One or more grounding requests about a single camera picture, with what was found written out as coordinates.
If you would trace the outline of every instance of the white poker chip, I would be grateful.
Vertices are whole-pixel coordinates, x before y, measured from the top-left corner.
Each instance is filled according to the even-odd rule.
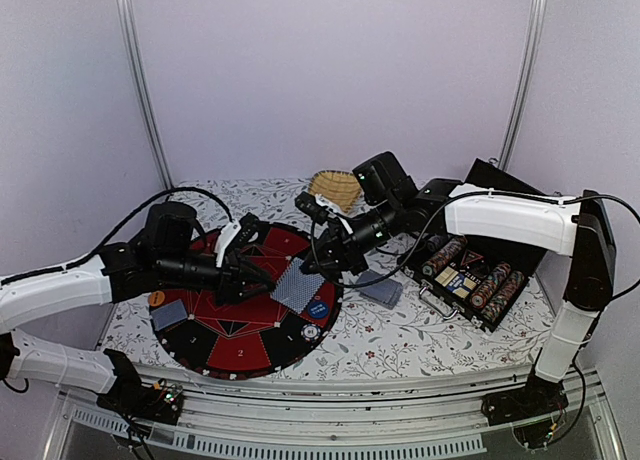
[[[310,323],[302,327],[302,338],[304,338],[307,342],[313,342],[314,340],[320,338],[321,332],[322,330],[320,330],[319,326]]]

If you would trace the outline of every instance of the white wall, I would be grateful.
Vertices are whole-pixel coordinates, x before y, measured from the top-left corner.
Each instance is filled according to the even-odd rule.
[[[531,0],[133,0],[178,181],[497,156]]]
[[[115,0],[0,0],[0,276],[86,252],[160,187]],[[108,309],[28,330],[92,348]],[[55,395],[0,385],[0,457],[42,455]]]
[[[640,209],[640,0],[549,0],[511,173],[547,192],[589,188]],[[607,205],[618,245],[616,289],[640,276],[640,229]],[[566,263],[547,256],[560,299]],[[595,360],[628,458],[640,458],[640,291],[606,311],[582,354]]]

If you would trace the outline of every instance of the wire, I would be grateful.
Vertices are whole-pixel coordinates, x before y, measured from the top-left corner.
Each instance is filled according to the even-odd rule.
[[[149,205],[151,205],[153,202],[155,202],[156,200],[158,200],[161,197],[164,197],[164,196],[167,196],[167,195],[171,195],[173,193],[179,193],[179,192],[195,192],[195,193],[199,193],[200,195],[204,195],[205,197],[210,198],[211,200],[216,202],[218,205],[220,205],[220,207],[224,210],[224,213],[226,213],[227,217],[229,218],[229,221],[230,222],[233,221],[233,216],[231,215],[231,210],[229,210],[229,207],[217,195],[209,192],[208,190],[204,190],[204,189],[198,188],[198,187],[173,187],[173,188],[168,188],[166,190],[163,190],[161,192],[156,193],[155,195],[152,195],[147,200],[145,200],[140,205],[138,205],[135,209],[133,209],[131,211],[131,213],[129,213],[126,217],[124,217],[120,221],[120,223],[118,223],[115,227],[113,227],[113,229],[100,241],[100,243],[98,243],[98,245],[96,245],[96,247],[93,250],[91,250],[89,253],[87,253],[86,255],[81,257],[80,259],[75,260],[73,262],[70,262],[70,263],[66,264],[64,267],[63,266],[47,267],[47,268],[42,268],[42,269],[38,269],[38,270],[31,270],[31,271],[25,272],[25,273],[19,273],[17,275],[13,275],[11,277],[4,278],[2,281],[0,281],[0,286],[5,286],[5,285],[8,285],[10,283],[17,282],[18,280],[24,280],[24,279],[27,279],[27,278],[36,277],[36,276],[44,275],[44,274],[47,274],[47,273],[63,272],[65,270],[69,270],[71,268],[76,268],[76,267],[79,267],[81,265],[84,265],[89,260],[91,260],[93,257],[98,255],[100,250],[102,250],[102,248],[104,248],[104,246],[113,237],[115,237],[116,234],[120,230],[122,230],[122,227],[124,227],[127,223],[129,223],[131,221],[131,219],[133,219],[133,217],[138,215],[142,210],[144,210],[146,207],[148,207]]]
[[[324,270],[324,268],[322,268],[320,266],[320,262],[318,260],[318,252],[317,252],[316,244],[315,244],[315,240],[316,239],[315,239],[315,235],[314,235],[315,226],[317,224],[317,216],[318,216],[318,214],[316,214],[311,220],[311,239],[310,240],[311,240],[311,252],[313,254],[313,260],[315,261],[315,263],[316,263],[316,265],[318,267],[318,272],[329,283],[332,283],[333,285],[335,285],[337,287],[341,287],[341,288],[363,288],[363,287],[368,287],[368,286],[371,286],[371,285],[375,285],[376,283],[380,283],[383,280],[386,280],[387,278],[390,278],[391,276],[396,274],[398,271],[400,271],[409,262],[409,260],[411,258],[411,255],[413,255],[415,253],[415,251],[416,251],[416,249],[418,247],[418,244],[422,240],[422,237],[425,235],[427,229],[429,228],[429,226],[431,225],[433,220],[436,218],[436,216],[442,210],[444,210],[446,207],[448,207],[452,203],[457,202],[458,200],[462,200],[464,198],[469,198],[469,197],[479,197],[479,196],[512,197],[512,198],[520,198],[520,199],[525,199],[525,200],[534,200],[534,201],[538,201],[538,202],[541,202],[541,203],[548,203],[548,204],[551,204],[551,205],[560,205],[560,204],[573,205],[573,204],[576,204],[576,203],[585,202],[587,200],[596,200],[596,199],[610,200],[612,202],[616,202],[616,203],[622,205],[623,207],[625,207],[633,215],[633,217],[636,219],[636,221],[638,222],[638,225],[640,225],[640,214],[638,214],[638,212],[631,205],[629,205],[627,202],[625,202],[621,198],[618,198],[618,197],[613,196],[613,195],[594,194],[594,195],[589,195],[589,196],[586,196],[586,197],[585,196],[576,197],[576,198],[574,198],[572,200],[559,200],[559,199],[556,199],[556,198],[553,198],[553,197],[541,197],[541,196],[537,196],[537,195],[529,195],[529,194],[526,194],[526,193],[507,192],[507,191],[502,191],[502,190],[484,190],[484,191],[476,191],[476,192],[467,192],[467,193],[463,193],[461,195],[458,195],[457,197],[450,198],[449,200],[444,202],[442,205],[440,205],[433,212],[433,214],[429,217],[429,220],[427,220],[427,223],[422,228],[422,230],[420,231],[418,236],[415,237],[415,241],[414,241],[412,247],[409,249],[408,252],[405,252],[406,253],[406,257],[404,258],[404,260],[396,268],[391,270],[389,273],[383,275],[382,277],[376,278],[376,279],[371,280],[369,282],[345,284],[345,283],[339,282],[339,281],[334,280],[333,278],[331,278],[331,276]],[[616,300],[616,299],[618,299],[618,298],[620,298],[620,297],[622,297],[624,295],[627,295],[628,293],[632,292],[633,290],[635,290],[639,286],[640,286],[640,278],[634,284],[632,284],[629,288],[626,288],[625,290],[622,290],[621,292],[613,295],[611,300],[613,301],[613,300]]]
[[[13,385],[9,384],[6,378],[2,379],[2,383],[4,383],[5,387],[7,387],[9,390],[15,393],[23,394],[29,391],[29,380],[26,378],[24,379],[24,387],[22,389],[16,388]]]
[[[580,415],[582,415],[582,411],[584,410],[584,404],[585,404],[585,401],[587,399],[587,381],[585,380],[584,374],[582,373],[582,371],[576,365],[575,360],[573,362],[571,362],[571,366],[575,369],[576,372],[578,372],[578,375],[580,375],[580,381],[582,382],[582,399],[580,400],[580,407],[578,408],[578,413],[576,413],[576,416],[573,419],[573,422],[571,422],[571,425],[569,425],[567,427],[567,429],[564,432],[562,432],[562,435],[560,435],[559,437],[554,438],[553,440],[551,440],[547,444],[547,446],[555,445],[560,440],[562,440],[567,435],[569,435],[569,432],[571,432],[571,430],[577,425],[578,420],[580,420]]]
[[[140,427],[139,425],[136,423],[136,421],[133,419],[133,417],[130,417],[129,415],[125,414],[122,407],[120,405],[116,405],[114,402],[112,402],[111,400],[102,397],[102,399],[107,402],[109,405],[111,405],[111,408],[113,408],[113,411],[116,412],[125,422],[126,424],[129,426],[129,430],[127,432],[127,434],[129,435],[129,441],[132,442],[133,439],[131,438],[131,432],[133,431],[133,433],[136,434],[136,437],[138,437],[138,440],[140,441],[140,445],[142,445],[142,448],[144,448],[144,451],[146,452],[147,456],[149,457],[149,460],[155,460],[155,457],[153,456],[153,453],[151,453],[151,449],[149,448],[149,445],[147,445],[147,442],[144,439],[144,434],[140,432]],[[131,448],[131,452],[134,454],[134,456],[138,459],[138,460],[144,460],[140,454],[136,451],[136,447],[132,447]]]
[[[390,255],[392,257],[399,257],[400,255],[402,255],[401,253],[389,252],[387,250],[382,250],[381,248],[378,248],[378,247],[376,247],[376,252],[381,253],[383,255]]]

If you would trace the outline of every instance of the poker chip case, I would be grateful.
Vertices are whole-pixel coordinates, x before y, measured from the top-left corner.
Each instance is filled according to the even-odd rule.
[[[479,187],[493,187],[496,190],[543,195],[539,190],[536,190],[526,183],[479,159],[477,159],[473,164],[465,182]],[[440,281],[436,280],[439,279],[438,274],[426,275],[423,273],[423,266],[434,256],[434,253],[430,252],[428,249],[416,251],[405,265],[403,271],[422,287],[431,292],[435,297],[451,307],[452,311],[447,315],[447,317],[453,317],[456,314],[462,315],[473,323],[476,328],[481,328],[486,333],[492,333],[496,328],[498,328],[500,322],[502,322],[511,307],[517,301],[527,284],[526,280],[534,274],[536,268],[542,261],[542,258],[545,255],[545,250],[530,245],[495,238],[474,235],[467,235],[464,238],[466,239],[465,248],[461,250],[456,249],[459,251],[455,256],[447,261],[447,265],[439,270],[438,273],[442,274],[445,270],[452,268],[455,270],[455,272],[452,272],[454,277],[455,273],[460,278],[463,278],[464,276],[464,281],[468,282],[470,285],[474,285],[475,283],[473,289],[469,289],[468,292],[466,292],[466,297],[461,297],[459,294],[453,293],[453,289],[443,286]],[[482,262],[482,266],[485,269],[484,275],[475,276],[468,273],[468,270],[465,269],[464,265],[465,260],[470,257]],[[403,262],[404,259],[404,256],[399,257],[398,263]],[[477,308],[471,303],[473,292],[478,291],[482,280],[485,277],[488,277],[490,272],[501,263],[508,264],[512,272],[521,272],[525,277],[525,281],[521,282],[515,290],[515,293],[511,296],[506,305],[502,307],[499,313],[496,313],[493,316],[483,315],[482,308]]]

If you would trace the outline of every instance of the floral tablecloth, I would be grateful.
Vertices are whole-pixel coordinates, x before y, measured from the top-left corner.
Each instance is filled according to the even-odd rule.
[[[184,184],[219,195],[234,215],[252,212],[261,220],[287,223],[309,231],[308,218],[293,204],[308,179],[231,180]],[[199,213],[206,230],[222,225],[224,212],[198,194],[180,193],[174,200]],[[399,237],[387,251],[404,251],[412,239]],[[395,257],[374,253],[369,266],[380,273],[395,266]],[[271,378],[343,380],[451,375],[533,362],[546,339],[553,315],[537,281],[532,279],[500,327],[490,336],[464,318],[444,322],[418,300],[418,285],[398,273],[404,292],[393,310],[345,293],[343,308],[329,336],[297,364]],[[102,348],[123,351],[134,362],[183,369],[162,349],[151,330],[147,297],[117,305]]]

